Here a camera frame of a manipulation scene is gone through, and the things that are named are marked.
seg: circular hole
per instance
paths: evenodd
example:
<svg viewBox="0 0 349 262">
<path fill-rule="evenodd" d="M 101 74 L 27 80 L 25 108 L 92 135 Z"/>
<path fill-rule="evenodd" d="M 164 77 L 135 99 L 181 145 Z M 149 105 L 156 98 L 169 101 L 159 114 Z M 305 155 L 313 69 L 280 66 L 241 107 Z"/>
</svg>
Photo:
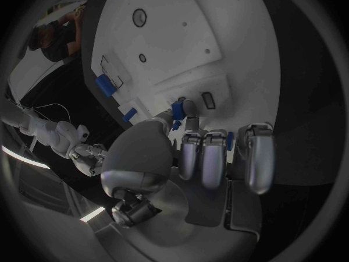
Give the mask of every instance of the circular hole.
<svg viewBox="0 0 349 262">
<path fill-rule="evenodd" d="M 140 54 L 139 58 L 140 58 L 140 61 L 143 62 L 143 63 L 145 61 L 147 61 L 147 59 L 145 58 L 144 54 Z"/>
<path fill-rule="evenodd" d="M 137 9 L 133 12 L 132 20 L 137 27 L 143 27 L 147 21 L 147 14 L 143 9 Z"/>
</svg>

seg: man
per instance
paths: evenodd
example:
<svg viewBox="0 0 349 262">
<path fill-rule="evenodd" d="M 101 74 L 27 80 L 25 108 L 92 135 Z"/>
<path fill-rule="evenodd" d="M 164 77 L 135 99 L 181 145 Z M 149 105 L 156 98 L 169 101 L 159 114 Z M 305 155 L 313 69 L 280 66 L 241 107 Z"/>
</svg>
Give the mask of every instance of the man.
<svg viewBox="0 0 349 262">
<path fill-rule="evenodd" d="M 70 12 L 48 25 L 33 29 L 28 47 L 31 51 L 41 48 L 42 53 L 52 62 L 61 61 L 81 50 L 81 26 L 84 8 Z"/>
</svg>

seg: blue joint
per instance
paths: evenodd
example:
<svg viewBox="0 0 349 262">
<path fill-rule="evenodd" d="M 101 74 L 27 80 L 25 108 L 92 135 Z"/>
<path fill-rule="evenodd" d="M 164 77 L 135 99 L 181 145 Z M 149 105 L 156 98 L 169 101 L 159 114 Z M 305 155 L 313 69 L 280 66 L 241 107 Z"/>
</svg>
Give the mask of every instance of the blue joint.
<svg viewBox="0 0 349 262">
<path fill-rule="evenodd" d="M 181 126 L 180 121 L 175 121 L 172 125 L 172 130 L 173 131 L 178 130 L 179 126 Z"/>
<path fill-rule="evenodd" d="M 232 151 L 233 149 L 233 141 L 234 141 L 234 134 L 233 132 L 228 132 L 228 136 L 227 136 L 227 149 L 229 151 Z"/>
<path fill-rule="evenodd" d="M 135 108 L 129 110 L 129 112 L 122 118 L 123 121 L 129 122 L 130 119 L 137 113 Z"/>
<path fill-rule="evenodd" d="M 116 92 L 116 87 L 112 84 L 106 74 L 100 75 L 96 78 L 95 82 L 107 97 L 110 97 Z"/>
<path fill-rule="evenodd" d="M 182 121 L 186 118 L 186 114 L 183 111 L 183 101 L 174 102 L 172 105 L 173 119 L 176 121 Z"/>
</svg>

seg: light strip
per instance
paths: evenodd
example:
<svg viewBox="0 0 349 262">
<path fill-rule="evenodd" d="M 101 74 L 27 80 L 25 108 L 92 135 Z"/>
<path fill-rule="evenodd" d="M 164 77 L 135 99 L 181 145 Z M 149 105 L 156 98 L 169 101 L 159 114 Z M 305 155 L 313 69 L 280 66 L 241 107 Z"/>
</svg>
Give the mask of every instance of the light strip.
<svg viewBox="0 0 349 262">
<path fill-rule="evenodd" d="M 43 163 L 39 163 L 39 162 L 36 162 L 36 161 L 33 161 L 33 160 L 30 160 L 26 157 L 23 157 L 23 156 L 20 156 L 16 153 L 14 153 L 13 151 L 10 151 L 8 148 L 2 146 L 2 151 L 4 153 L 7 153 L 9 156 L 12 156 L 12 157 L 15 157 L 16 159 L 20 160 L 20 161 L 23 161 L 25 163 L 28 163 L 28 164 L 31 164 L 31 165 L 35 165 L 35 166 L 38 166 L 38 167 L 41 167 L 41 168 L 45 168 L 45 169 L 49 169 L 48 166 L 46 166 L 45 164 Z"/>
<path fill-rule="evenodd" d="M 97 214 L 100 214 L 101 212 L 103 212 L 103 210 L 105 210 L 105 208 L 100 207 L 100 208 L 96 209 L 95 211 L 93 211 L 91 214 L 88 214 L 85 217 L 81 218 L 80 220 L 87 222 L 90 219 L 94 218 Z"/>
</svg>

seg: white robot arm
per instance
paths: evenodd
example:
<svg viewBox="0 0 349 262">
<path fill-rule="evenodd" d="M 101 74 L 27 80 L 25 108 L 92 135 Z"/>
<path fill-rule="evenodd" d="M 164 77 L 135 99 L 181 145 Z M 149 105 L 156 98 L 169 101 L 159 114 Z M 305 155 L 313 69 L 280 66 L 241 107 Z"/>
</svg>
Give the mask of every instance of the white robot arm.
<svg viewBox="0 0 349 262">
<path fill-rule="evenodd" d="M 83 144 L 90 134 L 80 125 L 77 129 L 69 122 L 58 123 L 41 119 L 31 109 L 20 109 L 8 100 L 3 101 L 5 111 L 1 120 L 37 140 L 59 156 L 72 159 L 76 168 L 87 176 L 101 173 L 102 163 L 107 154 L 104 146 Z"/>
</svg>

